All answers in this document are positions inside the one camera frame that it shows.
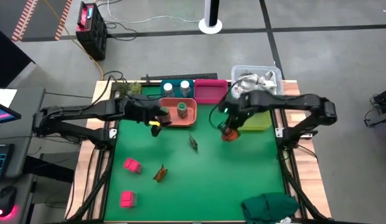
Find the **green mat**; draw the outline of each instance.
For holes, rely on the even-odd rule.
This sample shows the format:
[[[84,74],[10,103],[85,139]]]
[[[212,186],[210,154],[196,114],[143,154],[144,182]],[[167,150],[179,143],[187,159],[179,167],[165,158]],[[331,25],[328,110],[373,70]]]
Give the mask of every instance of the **green mat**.
[[[159,87],[144,87],[158,94]],[[284,192],[272,127],[242,133],[223,142],[208,121],[213,105],[198,105],[197,121],[190,128],[165,128],[154,138],[150,127],[121,121],[111,173],[105,221],[212,221],[244,220],[241,202],[269,192]],[[225,120],[215,112],[213,123]],[[189,131],[199,153],[189,145]],[[124,169],[131,157],[143,166],[141,174]],[[153,180],[161,165],[164,180]],[[121,208],[124,190],[137,194],[134,208]]]

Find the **small toy figure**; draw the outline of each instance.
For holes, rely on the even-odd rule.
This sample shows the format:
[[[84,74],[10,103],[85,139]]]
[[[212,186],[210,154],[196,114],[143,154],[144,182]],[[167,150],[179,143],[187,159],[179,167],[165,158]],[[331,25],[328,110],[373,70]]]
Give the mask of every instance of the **small toy figure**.
[[[189,133],[189,143],[190,145],[192,146],[192,148],[198,152],[198,145],[197,145],[197,142],[194,140],[193,136]]]
[[[158,183],[163,180],[163,178],[166,176],[167,169],[164,167],[164,165],[161,165],[160,170],[157,172],[157,174],[153,177],[154,180],[156,180]]]

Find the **pink tray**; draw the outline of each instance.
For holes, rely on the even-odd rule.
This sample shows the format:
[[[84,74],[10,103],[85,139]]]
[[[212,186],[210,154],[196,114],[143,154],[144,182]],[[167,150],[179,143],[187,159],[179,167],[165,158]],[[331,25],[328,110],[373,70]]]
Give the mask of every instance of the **pink tray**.
[[[217,104],[228,92],[226,80],[196,80],[194,82],[194,99],[201,104]]]
[[[178,103],[185,103],[187,106],[187,117],[182,119],[178,116]],[[171,115],[169,126],[187,127],[195,123],[197,117],[197,103],[192,98],[161,98],[160,106],[168,108]]]

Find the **gray floor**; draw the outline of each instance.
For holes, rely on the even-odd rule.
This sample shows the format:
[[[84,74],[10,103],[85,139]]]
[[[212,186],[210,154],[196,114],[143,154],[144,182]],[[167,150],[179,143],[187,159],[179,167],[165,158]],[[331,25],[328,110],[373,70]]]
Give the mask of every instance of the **gray floor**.
[[[202,18],[203,2],[124,0],[111,5],[111,10],[129,21],[163,14],[196,20]],[[266,5],[273,27],[386,24],[386,0],[267,0]],[[75,28],[78,6],[79,0],[74,0],[66,23],[70,30]],[[100,11],[110,20],[106,6]],[[220,19],[229,28],[265,26],[257,0],[222,0]],[[197,29],[196,24],[170,19],[129,27],[138,32]],[[325,96],[337,107],[339,121],[319,128],[314,138],[333,217],[386,223],[386,125],[369,129],[363,123],[371,109],[369,98],[386,89],[386,29],[275,33],[275,40],[285,78],[298,80],[302,93]],[[39,65],[19,86],[92,95],[100,75],[71,41],[17,45]],[[100,64],[105,72],[120,70],[127,79],[210,72],[229,79],[234,65],[273,65],[273,57],[266,34],[186,35],[139,37],[132,42],[109,39],[106,60]],[[89,101],[46,96],[44,105]],[[74,146],[44,144],[42,152],[75,150]],[[59,221],[63,213],[41,208],[34,213],[33,223]]]

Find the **white stand base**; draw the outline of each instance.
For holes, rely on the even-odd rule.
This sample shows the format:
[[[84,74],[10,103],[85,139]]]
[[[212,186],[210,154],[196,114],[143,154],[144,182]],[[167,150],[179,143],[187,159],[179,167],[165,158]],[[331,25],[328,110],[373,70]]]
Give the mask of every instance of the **white stand base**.
[[[199,22],[199,29],[201,30],[201,32],[205,33],[205,34],[216,34],[218,33],[220,30],[222,30],[222,23],[221,21],[218,19],[217,21],[217,25],[213,26],[213,27],[208,27],[207,24],[205,24],[205,21],[204,19],[200,20]]]

